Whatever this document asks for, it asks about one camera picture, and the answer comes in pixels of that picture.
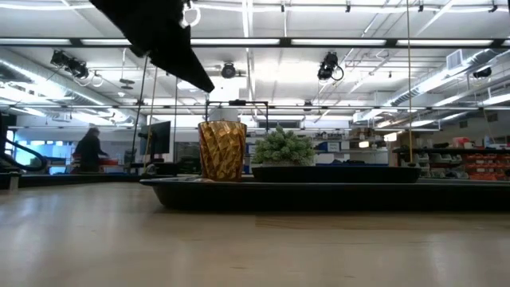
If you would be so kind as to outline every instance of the person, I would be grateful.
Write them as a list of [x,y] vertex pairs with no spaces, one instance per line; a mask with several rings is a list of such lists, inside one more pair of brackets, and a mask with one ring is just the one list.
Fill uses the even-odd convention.
[[80,171],[82,172],[99,172],[99,155],[108,157],[106,152],[101,151],[99,134],[98,128],[90,128],[83,139],[78,142],[73,155],[80,157]]

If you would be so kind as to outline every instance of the black tray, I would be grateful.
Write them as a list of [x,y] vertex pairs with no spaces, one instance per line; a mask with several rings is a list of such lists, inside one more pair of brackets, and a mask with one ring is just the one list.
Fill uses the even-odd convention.
[[173,178],[141,183],[153,187],[165,207],[177,210],[510,210],[508,182],[202,183]]

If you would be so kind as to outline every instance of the cable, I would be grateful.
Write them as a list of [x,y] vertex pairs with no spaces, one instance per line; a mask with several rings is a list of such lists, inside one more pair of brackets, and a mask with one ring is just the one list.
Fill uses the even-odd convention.
[[[411,27],[409,17],[409,0],[406,0],[407,7],[407,64],[408,64],[408,79],[407,84],[409,85],[409,94],[411,94]],[[413,97],[409,97],[409,157],[410,163],[413,163]]]
[[[151,140],[152,140],[152,118],[153,118],[153,115],[152,115],[152,110],[154,108],[154,98],[155,98],[155,94],[156,94],[156,84],[158,83],[157,82],[157,78],[158,78],[158,69],[156,69],[156,73],[154,75],[154,87],[152,88],[152,102],[151,102],[151,118],[149,119],[149,132],[147,134],[147,145],[145,146],[145,153],[144,155],[146,155],[148,152],[149,152],[149,146],[151,145]],[[147,158],[144,158],[143,159],[143,173],[145,174],[147,172],[147,161],[146,161]]]
[[145,57],[145,65],[143,66],[143,78],[142,78],[142,89],[140,90],[140,98],[138,100],[138,112],[136,113],[136,121],[135,121],[135,132],[133,133],[133,144],[131,146],[131,160],[130,165],[133,164],[135,160],[135,141],[136,141],[136,129],[138,128],[138,120],[140,117],[140,110],[142,109],[143,103],[143,86],[145,85],[145,74],[147,72],[147,63],[149,61],[149,57]]

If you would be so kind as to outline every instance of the gold glass vase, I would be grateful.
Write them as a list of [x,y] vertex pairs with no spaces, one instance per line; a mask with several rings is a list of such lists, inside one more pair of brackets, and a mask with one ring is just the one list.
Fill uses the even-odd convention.
[[233,121],[198,124],[202,177],[214,181],[241,180],[246,125]]

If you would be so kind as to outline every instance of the ceiling beam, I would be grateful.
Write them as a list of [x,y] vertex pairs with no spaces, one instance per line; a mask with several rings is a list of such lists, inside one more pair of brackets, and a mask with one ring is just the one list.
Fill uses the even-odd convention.
[[[201,37],[193,48],[360,48],[406,49],[405,38],[362,37]],[[124,38],[0,37],[0,47],[129,48]],[[411,38],[411,49],[509,49],[507,38]]]

